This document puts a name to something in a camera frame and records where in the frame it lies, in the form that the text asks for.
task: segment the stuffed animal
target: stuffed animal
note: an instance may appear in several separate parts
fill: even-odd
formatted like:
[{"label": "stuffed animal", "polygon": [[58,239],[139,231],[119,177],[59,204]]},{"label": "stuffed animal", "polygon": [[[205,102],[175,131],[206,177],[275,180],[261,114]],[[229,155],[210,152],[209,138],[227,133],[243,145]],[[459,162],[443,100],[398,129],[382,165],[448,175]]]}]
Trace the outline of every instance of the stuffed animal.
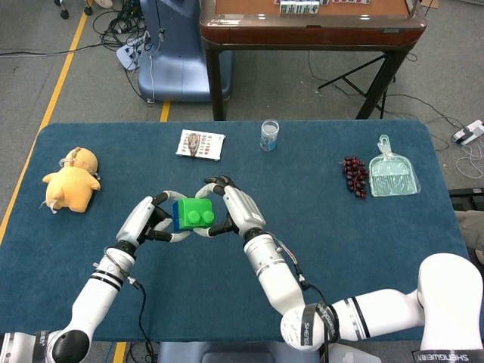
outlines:
[{"label": "stuffed animal", "polygon": [[63,206],[73,212],[85,212],[92,191],[99,191],[98,159],[83,147],[71,150],[59,162],[62,169],[46,175],[42,181],[48,183],[45,192],[45,204],[56,213],[54,209]]}]

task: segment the blue tablecloth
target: blue tablecloth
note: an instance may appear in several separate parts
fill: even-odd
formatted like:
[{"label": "blue tablecloth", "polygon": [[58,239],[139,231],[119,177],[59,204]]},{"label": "blue tablecloth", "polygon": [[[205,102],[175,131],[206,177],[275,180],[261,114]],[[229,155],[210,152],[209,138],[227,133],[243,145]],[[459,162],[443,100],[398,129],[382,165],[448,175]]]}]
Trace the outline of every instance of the blue tablecloth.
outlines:
[{"label": "blue tablecloth", "polygon": [[[39,135],[0,248],[0,331],[32,333],[68,324],[77,294],[103,248],[147,195],[193,195],[211,175],[229,175],[258,203],[267,229],[297,254],[306,277],[330,302],[383,288],[409,293],[420,262],[432,253],[466,256],[445,183],[425,126],[415,121],[281,122],[278,147],[259,147],[261,123],[57,124]],[[227,135],[222,160],[178,157],[182,129]],[[379,154],[386,133],[408,157],[420,194],[358,200],[338,163]],[[85,214],[53,215],[42,176],[75,146],[98,156],[101,191]],[[213,198],[216,215],[223,202]],[[169,212],[171,206],[163,205]],[[146,330],[153,340],[279,340],[271,308],[235,234],[182,244],[147,241],[132,274],[144,284]],[[307,293],[307,302],[317,296]],[[98,340],[141,340],[141,294],[125,284],[95,333]],[[419,339],[421,328],[381,340]]]}]

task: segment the table leg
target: table leg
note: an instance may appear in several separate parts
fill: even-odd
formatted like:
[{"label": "table leg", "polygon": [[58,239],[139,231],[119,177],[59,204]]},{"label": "table leg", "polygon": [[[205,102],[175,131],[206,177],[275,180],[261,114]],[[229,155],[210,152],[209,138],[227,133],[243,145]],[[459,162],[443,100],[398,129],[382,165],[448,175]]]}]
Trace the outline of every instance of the table leg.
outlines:
[{"label": "table leg", "polygon": [[366,96],[366,101],[361,106],[360,112],[356,116],[356,119],[367,119],[378,105],[378,101],[383,96],[383,93],[388,88],[388,85],[396,75],[400,66],[402,65],[405,57],[409,51],[389,51],[388,57],[385,59],[378,71],[375,79],[371,83],[370,88]]},{"label": "table leg", "polygon": [[206,70],[209,76],[210,98],[214,121],[224,121],[224,105],[222,100],[222,77],[220,76],[219,51],[206,49]]}]

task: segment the table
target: table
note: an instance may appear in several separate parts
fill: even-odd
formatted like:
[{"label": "table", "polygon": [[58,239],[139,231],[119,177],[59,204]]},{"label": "table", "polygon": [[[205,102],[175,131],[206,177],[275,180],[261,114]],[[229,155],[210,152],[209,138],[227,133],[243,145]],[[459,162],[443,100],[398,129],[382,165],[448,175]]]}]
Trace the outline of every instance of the table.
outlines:
[{"label": "table", "polygon": [[[442,251],[466,256],[426,127],[417,121],[281,122],[278,147],[259,147],[261,123],[54,124],[37,140],[0,247],[0,331],[33,333],[68,324],[77,294],[105,246],[146,195],[187,195],[211,175],[229,175],[258,203],[267,229],[298,256],[306,278],[330,302],[383,288],[410,292],[420,262]],[[227,135],[222,160],[178,157],[182,129]],[[390,136],[408,157],[422,191],[408,197],[357,200],[338,161],[367,162]],[[75,146],[94,151],[101,191],[84,214],[39,208],[42,177]],[[213,198],[220,221],[225,206]],[[170,205],[162,205],[170,211]],[[144,326],[154,341],[280,340],[281,317],[267,299],[236,234],[191,235],[181,244],[147,241],[132,275],[147,291]],[[306,302],[318,301],[306,293]],[[141,294],[125,284],[95,332],[96,340],[142,340]],[[420,339],[422,329],[378,340]]]},{"label": "table", "polygon": [[273,0],[202,0],[213,119],[224,120],[219,53],[224,50],[382,51],[386,55],[356,119],[370,117],[427,22],[420,2],[371,0],[369,5],[320,5],[315,15],[279,14]]}]

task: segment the yellow floor stripe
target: yellow floor stripe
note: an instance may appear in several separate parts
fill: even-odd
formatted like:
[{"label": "yellow floor stripe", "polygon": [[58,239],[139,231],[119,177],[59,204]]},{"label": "yellow floor stripe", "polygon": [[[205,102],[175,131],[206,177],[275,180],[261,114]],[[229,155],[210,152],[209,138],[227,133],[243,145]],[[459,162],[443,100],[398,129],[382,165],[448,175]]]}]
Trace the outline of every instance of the yellow floor stripe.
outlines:
[{"label": "yellow floor stripe", "polygon": [[[74,34],[74,38],[72,43],[70,43],[69,50],[73,51],[77,48],[79,44],[79,40],[81,39],[82,31],[84,30],[85,22],[87,21],[87,15],[82,13],[81,20],[79,21],[79,25],[77,26],[76,33]],[[45,111],[44,117],[42,118],[42,122],[40,123],[39,130],[37,131],[37,135],[34,138],[32,143],[32,147],[30,148],[29,155],[23,165],[22,172],[18,178],[17,184],[15,185],[14,193],[12,194],[12,198],[8,203],[7,210],[5,211],[5,215],[3,216],[2,223],[0,224],[0,245],[2,245],[3,237],[5,236],[5,230],[7,229],[8,220],[10,218],[10,214],[12,213],[12,209],[14,208],[15,200],[17,199],[18,191],[20,189],[20,185],[22,184],[23,176],[25,175],[25,171],[29,165],[30,157],[32,156],[33,147],[36,144],[37,136],[39,132],[45,128],[51,120],[52,113],[54,112],[55,104],[59,98],[59,94],[61,93],[62,86],[64,85],[64,81],[67,77],[67,72],[69,71],[70,64],[72,63],[74,58],[74,53],[69,53],[66,57],[64,62],[64,66],[62,67],[62,71],[60,72],[59,79],[54,88],[54,92],[52,93],[51,100],[48,103],[47,110]]]},{"label": "yellow floor stripe", "polygon": [[168,121],[168,115],[169,115],[169,105],[171,104],[170,101],[165,101],[163,102],[163,107],[161,108],[161,116],[160,116],[160,122],[165,123]]},{"label": "yellow floor stripe", "polygon": [[114,351],[113,363],[123,363],[124,362],[124,355],[126,353],[126,344],[127,344],[127,342],[116,343],[116,350]]}]

